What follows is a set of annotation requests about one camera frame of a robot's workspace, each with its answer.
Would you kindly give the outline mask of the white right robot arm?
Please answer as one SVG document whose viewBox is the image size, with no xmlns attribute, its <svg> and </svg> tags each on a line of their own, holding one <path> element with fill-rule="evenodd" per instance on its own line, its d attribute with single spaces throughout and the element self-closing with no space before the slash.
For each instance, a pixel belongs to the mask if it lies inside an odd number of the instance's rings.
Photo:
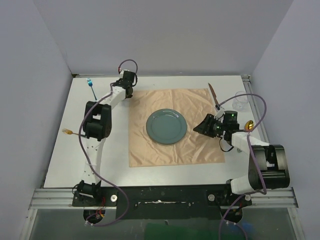
<svg viewBox="0 0 320 240">
<path fill-rule="evenodd" d="M 232 149 L 239 149 L 249 156 L 247 173 L 231 179 L 230 187 L 222 192 L 227 204 L 235 204 L 241 194 L 265 194 L 267 190 L 289 187 L 290 175 L 284 147 L 261 141 L 240 129 L 236 111 L 227 110 L 220 117 L 208 113 L 193 131 L 224 140 Z"/>
</svg>

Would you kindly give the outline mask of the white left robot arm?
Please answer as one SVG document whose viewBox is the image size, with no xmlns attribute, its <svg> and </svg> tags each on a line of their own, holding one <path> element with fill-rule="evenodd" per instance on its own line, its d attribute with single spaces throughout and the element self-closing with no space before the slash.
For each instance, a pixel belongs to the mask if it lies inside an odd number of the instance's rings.
<svg viewBox="0 0 320 240">
<path fill-rule="evenodd" d="M 125 99 L 133 96 L 138 83 L 136 72 L 120 70 L 119 79 L 110 84 L 110 92 L 100 100 L 88 101 L 79 131 L 84 132 L 85 142 L 79 144 L 85 156 L 83 175 L 76 189 L 88 204 L 95 206 L 102 199 L 100 176 L 103 147 L 112 130 L 112 110 Z"/>
</svg>

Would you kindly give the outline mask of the peach satin cloth napkin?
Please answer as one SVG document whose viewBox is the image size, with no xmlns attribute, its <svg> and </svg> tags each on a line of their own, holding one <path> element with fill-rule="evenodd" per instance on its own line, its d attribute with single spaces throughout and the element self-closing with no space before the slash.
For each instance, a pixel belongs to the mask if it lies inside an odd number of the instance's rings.
<svg viewBox="0 0 320 240">
<path fill-rule="evenodd" d="M 186 120 L 187 131 L 175 144 L 156 143 L 147 134 L 148 117 L 161 109 L 173 109 Z M 224 163 L 219 140 L 195 132 L 207 114 L 215 114 L 208 89 L 161 89 L 136 91 L 129 100 L 129 166 L 153 167 Z"/>
</svg>

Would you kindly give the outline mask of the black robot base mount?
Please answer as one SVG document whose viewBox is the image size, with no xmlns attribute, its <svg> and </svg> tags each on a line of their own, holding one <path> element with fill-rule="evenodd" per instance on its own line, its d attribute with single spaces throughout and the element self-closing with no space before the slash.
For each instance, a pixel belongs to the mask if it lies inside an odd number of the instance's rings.
<svg viewBox="0 0 320 240">
<path fill-rule="evenodd" d="M 249 197 L 232 193 L 228 184 L 127 186 L 94 188 L 88 184 L 73 189 L 73 207 L 83 207 L 83 216 L 94 221 L 114 210 L 121 220 L 219 220 L 252 205 Z"/>
</svg>

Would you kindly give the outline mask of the teal round plate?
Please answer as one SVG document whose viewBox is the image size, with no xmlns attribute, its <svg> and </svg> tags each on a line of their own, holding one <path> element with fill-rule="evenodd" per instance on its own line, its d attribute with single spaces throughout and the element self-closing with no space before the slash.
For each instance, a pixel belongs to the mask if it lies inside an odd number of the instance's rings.
<svg viewBox="0 0 320 240">
<path fill-rule="evenodd" d="M 187 133 L 187 122 L 178 111 L 163 108 L 153 112 L 146 121 L 146 132 L 151 140 L 161 145 L 174 145 Z"/>
</svg>

